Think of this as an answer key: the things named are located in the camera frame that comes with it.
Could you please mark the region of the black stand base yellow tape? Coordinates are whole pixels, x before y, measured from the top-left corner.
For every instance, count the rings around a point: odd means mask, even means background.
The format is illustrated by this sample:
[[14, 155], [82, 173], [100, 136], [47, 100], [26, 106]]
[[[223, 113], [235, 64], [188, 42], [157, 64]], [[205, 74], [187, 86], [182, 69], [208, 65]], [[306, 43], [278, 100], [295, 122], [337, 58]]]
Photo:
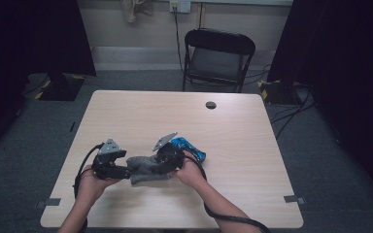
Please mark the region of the black stand base yellow tape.
[[49, 73], [50, 80], [36, 95], [37, 100], [74, 101], [85, 82], [82, 76]]
[[281, 81], [257, 83], [260, 95], [266, 104], [271, 105], [300, 105], [301, 100], [293, 85], [286, 85]]

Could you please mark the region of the person's left hand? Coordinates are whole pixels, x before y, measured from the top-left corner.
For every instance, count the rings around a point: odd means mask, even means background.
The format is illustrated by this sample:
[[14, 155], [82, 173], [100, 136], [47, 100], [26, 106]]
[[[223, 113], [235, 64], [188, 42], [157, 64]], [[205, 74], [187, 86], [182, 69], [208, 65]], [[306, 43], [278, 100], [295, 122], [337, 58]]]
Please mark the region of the person's left hand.
[[107, 187], [118, 182], [119, 179], [98, 179], [91, 166], [86, 165], [81, 173], [75, 205], [80, 208], [91, 208]]

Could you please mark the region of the person's right hand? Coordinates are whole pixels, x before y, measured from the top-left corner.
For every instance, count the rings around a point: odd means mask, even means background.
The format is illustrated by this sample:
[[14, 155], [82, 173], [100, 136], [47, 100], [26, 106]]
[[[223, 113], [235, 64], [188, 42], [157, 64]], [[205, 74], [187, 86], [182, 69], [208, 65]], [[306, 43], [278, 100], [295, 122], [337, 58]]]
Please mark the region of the person's right hand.
[[191, 153], [185, 150], [186, 158], [183, 160], [183, 167], [170, 173], [171, 177], [179, 179], [183, 184], [186, 184], [194, 189], [200, 188], [207, 181], [201, 174], [200, 169], [195, 164], [196, 159]]

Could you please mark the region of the beige hanging cloth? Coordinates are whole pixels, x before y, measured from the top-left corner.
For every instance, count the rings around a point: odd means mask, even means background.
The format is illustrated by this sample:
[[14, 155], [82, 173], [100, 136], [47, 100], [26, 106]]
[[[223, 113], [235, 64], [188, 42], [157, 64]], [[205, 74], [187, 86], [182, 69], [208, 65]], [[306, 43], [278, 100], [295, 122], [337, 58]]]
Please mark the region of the beige hanging cloth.
[[120, 0], [124, 19], [133, 23], [136, 21], [136, 14], [153, 15], [153, 0]]

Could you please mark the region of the black curtain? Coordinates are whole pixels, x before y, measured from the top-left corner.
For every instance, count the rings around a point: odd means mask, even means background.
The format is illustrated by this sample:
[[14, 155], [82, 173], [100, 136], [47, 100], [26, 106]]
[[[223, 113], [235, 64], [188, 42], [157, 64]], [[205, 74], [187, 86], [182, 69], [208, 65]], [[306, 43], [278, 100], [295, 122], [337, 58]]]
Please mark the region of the black curtain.
[[0, 135], [41, 73], [96, 75], [78, 0], [0, 0]]
[[373, 181], [373, 0], [293, 0], [268, 79], [311, 85]]

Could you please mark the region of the grey tape strip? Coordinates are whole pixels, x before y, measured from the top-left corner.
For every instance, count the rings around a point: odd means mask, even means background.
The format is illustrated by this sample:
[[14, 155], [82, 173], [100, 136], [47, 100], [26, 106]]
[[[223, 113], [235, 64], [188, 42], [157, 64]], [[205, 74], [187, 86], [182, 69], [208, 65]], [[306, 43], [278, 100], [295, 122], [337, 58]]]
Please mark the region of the grey tape strip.
[[306, 203], [306, 200], [304, 197], [298, 197], [296, 195], [284, 196], [284, 200], [286, 203], [297, 203], [298, 205], [303, 205]]
[[60, 198], [48, 198], [46, 200], [38, 201], [35, 205], [36, 208], [44, 209], [46, 206], [58, 206]]

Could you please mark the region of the grey towel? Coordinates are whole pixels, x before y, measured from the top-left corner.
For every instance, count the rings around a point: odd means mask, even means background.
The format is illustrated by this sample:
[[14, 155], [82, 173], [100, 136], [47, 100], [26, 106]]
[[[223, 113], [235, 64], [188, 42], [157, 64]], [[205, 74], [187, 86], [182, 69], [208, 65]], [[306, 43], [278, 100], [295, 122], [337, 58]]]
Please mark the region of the grey towel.
[[130, 182], [136, 185], [144, 182], [166, 181], [170, 179], [169, 175], [158, 174], [154, 167], [158, 165], [155, 155], [152, 156], [133, 156], [126, 160], [127, 167], [132, 170]]

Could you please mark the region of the blue and black toy car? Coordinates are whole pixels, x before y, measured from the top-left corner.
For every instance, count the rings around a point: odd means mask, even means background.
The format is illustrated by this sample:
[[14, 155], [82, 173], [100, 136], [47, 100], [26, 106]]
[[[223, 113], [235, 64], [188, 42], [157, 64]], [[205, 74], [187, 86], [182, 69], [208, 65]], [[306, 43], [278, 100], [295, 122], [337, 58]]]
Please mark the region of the blue and black toy car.
[[180, 150], [186, 150], [191, 153], [198, 162], [204, 162], [206, 153], [197, 149], [191, 142], [184, 137], [178, 137], [171, 140], [173, 146]]

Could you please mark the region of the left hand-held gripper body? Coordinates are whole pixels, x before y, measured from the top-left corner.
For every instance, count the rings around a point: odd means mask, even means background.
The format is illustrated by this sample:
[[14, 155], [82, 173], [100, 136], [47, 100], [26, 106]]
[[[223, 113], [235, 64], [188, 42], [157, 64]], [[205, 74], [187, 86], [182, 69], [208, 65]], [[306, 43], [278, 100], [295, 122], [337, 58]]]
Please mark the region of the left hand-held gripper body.
[[112, 174], [122, 173], [115, 169], [116, 166], [118, 166], [116, 160], [125, 157], [125, 155], [126, 151], [122, 150], [120, 146], [110, 138], [101, 146], [99, 152], [97, 152], [91, 168], [98, 179], [108, 180], [111, 178]]

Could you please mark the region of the white wall socket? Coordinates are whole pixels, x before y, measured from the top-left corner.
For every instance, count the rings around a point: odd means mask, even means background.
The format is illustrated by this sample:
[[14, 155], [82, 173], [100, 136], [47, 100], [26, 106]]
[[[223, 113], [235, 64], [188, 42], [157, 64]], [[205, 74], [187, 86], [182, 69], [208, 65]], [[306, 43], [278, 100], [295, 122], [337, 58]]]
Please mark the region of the white wall socket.
[[189, 14], [191, 11], [190, 0], [170, 0], [169, 11], [173, 13]]

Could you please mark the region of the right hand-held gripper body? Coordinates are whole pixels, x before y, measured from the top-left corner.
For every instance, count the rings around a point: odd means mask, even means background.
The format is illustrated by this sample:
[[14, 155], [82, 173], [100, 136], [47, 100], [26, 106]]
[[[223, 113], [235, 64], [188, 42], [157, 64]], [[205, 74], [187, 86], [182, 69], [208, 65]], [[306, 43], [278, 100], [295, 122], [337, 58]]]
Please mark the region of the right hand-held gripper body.
[[159, 138], [153, 147], [153, 151], [156, 152], [154, 159], [156, 165], [153, 167], [153, 171], [157, 174], [167, 174], [183, 166], [185, 154], [171, 142], [176, 135], [177, 132], [173, 132]]

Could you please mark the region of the black folding chair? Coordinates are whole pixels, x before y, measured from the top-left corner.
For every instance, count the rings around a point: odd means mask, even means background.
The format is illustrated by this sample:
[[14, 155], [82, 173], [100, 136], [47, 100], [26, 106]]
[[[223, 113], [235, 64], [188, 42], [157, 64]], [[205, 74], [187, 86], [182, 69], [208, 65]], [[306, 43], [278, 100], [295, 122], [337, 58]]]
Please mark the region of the black folding chair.
[[242, 91], [255, 43], [246, 35], [211, 28], [197, 28], [185, 35], [183, 90], [194, 80], [220, 83]]

